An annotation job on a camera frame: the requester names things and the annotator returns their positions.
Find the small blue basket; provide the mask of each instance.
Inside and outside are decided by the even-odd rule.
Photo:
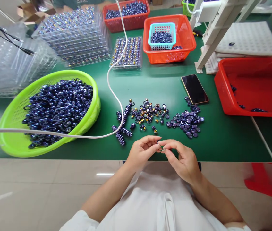
[[[167,32],[171,34],[171,43],[151,43],[151,38],[154,32]],[[175,24],[173,22],[167,23],[153,23],[150,25],[148,44],[151,46],[151,51],[171,50],[173,45],[177,42],[175,35]]]

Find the phone screen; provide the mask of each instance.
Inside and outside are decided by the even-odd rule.
[[[206,92],[195,74],[183,76],[181,79],[192,104],[209,101]]]

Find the red basket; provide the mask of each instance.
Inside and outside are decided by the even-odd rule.
[[[151,51],[148,44],[150,25],[153,23],[173,22],[175,24],[175,32],[177,42],[175,46],[181,46],[181,50],[165,50]],[[148,55],[149,62],[157,63],[173,63],[181,62],[186,59],[188,54],[195,50],[196,41],[188,19],[183,14],[166,15],[159,17],[147,18],[143,28],[143,51]]]
[[[272,117],[271,57],[223,59],[218,67],[214,81],[225,114]],[[268,112],[251,112],[254,108]]]
[[[143,28],[144,21],[145,21],[145,19],[148,18],[149,14],[150,14],[150,7],[149,7],[147,0],[137,0],[137,1],[143,2],[147,6],[148,12],[142,13],[142,14],[124,16],[123,22],[124,22],[125,30],[135,30],[135,29]],[[135,2],[135,0],[123,1],[123,2],[119,2],[119,5],[122,9],[122,7],[126,6],[126,4],[130,4],[133,2]],[[121,21],[120,17],[112,18],[112,19],[105,19],[107,10],[119,10],[118,5],[116,3],[114,3],[114,4],[104,6],[103,17],[104,17],[105,24],[111,33],[123,31],[122,21]]]

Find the green basket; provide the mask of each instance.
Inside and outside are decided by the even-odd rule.
[[[184,15],[186,15],[187,17],[191,17],[191,13],[189,13],[188,12],[188,10],[187,10],[187,5],[186,5],[186,3],[184,2],[184,0],[181,2],[182,3],[182,5],[183,5],[183,14]],[[194,10],[194,4],[188,4],[188,8],[190,9],[190,11],[192,11],[193,12],[193,10]]]
[[[77,70],[54,72],[40,78],[26,87],[15,97],[15,99],[13,99],[4,111],[0,120],[0,128],[29,129],[26,124],[21,123],[27,114],[27,111],[23,108],[30,104],[29,97],[37,94],[45,84],[55,84],[60,80],[72,80],[76,78],[81,79],[83,82],[93,87],[93,97],[86,115],[69,133],[69,135],[82,135],[86,133],[98,118],[101,110],[101,101],[98,96],[98,86],[94,79],[87,73]],[[48,147],[35,147],[33,149],[29,149],[28,146],[31,144],[29,138],[29,136],[24,135],[23,133],[0,133],[0,146],[5,153],[11,156],[25,158],[45,154],[67,142],[75,140],[75,138],[64,137]]]

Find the person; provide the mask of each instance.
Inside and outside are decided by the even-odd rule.
[[[160,139],[135,141],[126,162],[60,231],[250,231],[236,207],[201,173],[193,150],[176,140],[157,143]],[[168,162],[147,163],[155,152]]]
[[[108,4],[111,4],[111,2],[105,2],[104,0],[53,0],[53,6],[57,13],[77,10],[88,7],[88,5],[97,5],[102,10]]]

